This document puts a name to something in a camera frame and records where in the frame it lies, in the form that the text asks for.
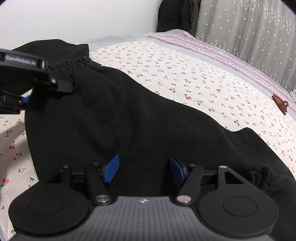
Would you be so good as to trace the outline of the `brown hair claw clip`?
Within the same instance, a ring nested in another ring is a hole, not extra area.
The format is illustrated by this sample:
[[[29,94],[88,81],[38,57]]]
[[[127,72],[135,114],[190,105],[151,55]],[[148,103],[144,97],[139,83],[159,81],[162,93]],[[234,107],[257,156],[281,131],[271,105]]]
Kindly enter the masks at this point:
[[[277,107],[280,109],[280,111],[286,115],[287,114],[287,108],[289,106],[288,101],[282,100],[280,97],[277,95],[273,94],[272,99],[274,100],[275,104]]]

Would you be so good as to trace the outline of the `black pants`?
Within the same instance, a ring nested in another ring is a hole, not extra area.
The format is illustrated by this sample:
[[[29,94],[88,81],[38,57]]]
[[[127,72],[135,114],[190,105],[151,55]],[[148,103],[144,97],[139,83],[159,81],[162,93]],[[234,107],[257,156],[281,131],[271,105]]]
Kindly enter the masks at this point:
[[[40,181],[60,166],[79,170],[120,157],[113,195],[168,195],[169,157],[206,169],[226,165],[279,204],[295,204],[295,179],[254,129],[238,127],[196,104],[163,98],[122,71],[89,58],[87,45],[34,41],[18,48],[49,61],[49,72],[74,84],[71,93],[34,88],[25,114]]]

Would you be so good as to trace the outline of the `grey star curtain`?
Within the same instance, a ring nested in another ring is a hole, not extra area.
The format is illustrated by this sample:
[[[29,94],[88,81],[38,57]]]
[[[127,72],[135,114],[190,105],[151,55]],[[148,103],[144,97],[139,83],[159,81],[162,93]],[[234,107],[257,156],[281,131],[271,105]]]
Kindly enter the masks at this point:
[[[295,13],[283,1],[201,1],[195,37],[295,89]]]

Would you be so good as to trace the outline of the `striped folded garment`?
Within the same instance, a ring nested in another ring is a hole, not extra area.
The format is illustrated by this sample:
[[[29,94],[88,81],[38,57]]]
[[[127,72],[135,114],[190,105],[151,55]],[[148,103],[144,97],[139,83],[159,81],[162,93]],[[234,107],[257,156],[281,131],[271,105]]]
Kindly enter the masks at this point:
[[[296,89],[292,90],[292,91],[290,92],[290,95],[291,95],[293,101],[296,102]]]

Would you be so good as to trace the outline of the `cherry print bed sheet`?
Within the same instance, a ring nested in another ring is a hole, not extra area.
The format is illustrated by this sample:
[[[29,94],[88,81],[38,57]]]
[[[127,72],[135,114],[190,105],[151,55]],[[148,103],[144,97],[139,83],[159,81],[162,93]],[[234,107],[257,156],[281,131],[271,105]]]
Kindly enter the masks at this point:
[[[88,55],[163,98],[237,118],[235,124],[254,129],[295,179],[295,120],[283,115],[270,96],[243,78],[152,41],[109,44]],[[11,201],[40,181],[30,153],[25,114],[1,116],[1,231],[7,240],[15,235],[8,217]],[[277,204],[280,214],[273,235],[278,240],[295,240],[295,204]]]

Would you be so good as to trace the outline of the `pink striped blanket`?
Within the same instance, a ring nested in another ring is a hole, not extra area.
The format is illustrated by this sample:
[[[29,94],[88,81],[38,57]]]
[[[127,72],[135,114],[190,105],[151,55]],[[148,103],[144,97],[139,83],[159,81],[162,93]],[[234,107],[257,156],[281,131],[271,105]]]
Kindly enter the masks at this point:
[[[244,62],[243,60],[235,57],[234,55],[209,45],[202,41],[195,39],[188,32],[181,32],[177,34],[172,33],[154,33],[148,34],[151,39],[159,40],[169,45],[177,46],[206,57],[209,57],[215,61],[218,61],[250,78],[264,89],[268,90],[280,97],[282,100],[286,100],[289,103],[290,108],[295,108],[295,101],[291,95],[284,90],[279,84],[273,81],[269,76],[262,73],[260,70]]]

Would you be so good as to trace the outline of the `black hanging clothes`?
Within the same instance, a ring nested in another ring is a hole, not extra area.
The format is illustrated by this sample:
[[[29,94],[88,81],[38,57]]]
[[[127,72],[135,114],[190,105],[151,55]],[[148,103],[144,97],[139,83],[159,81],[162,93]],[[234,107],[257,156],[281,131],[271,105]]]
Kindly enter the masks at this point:
[[[156,32],[179,29],[196,35],[199,7],[197,0],[164,0],[158,10]]]

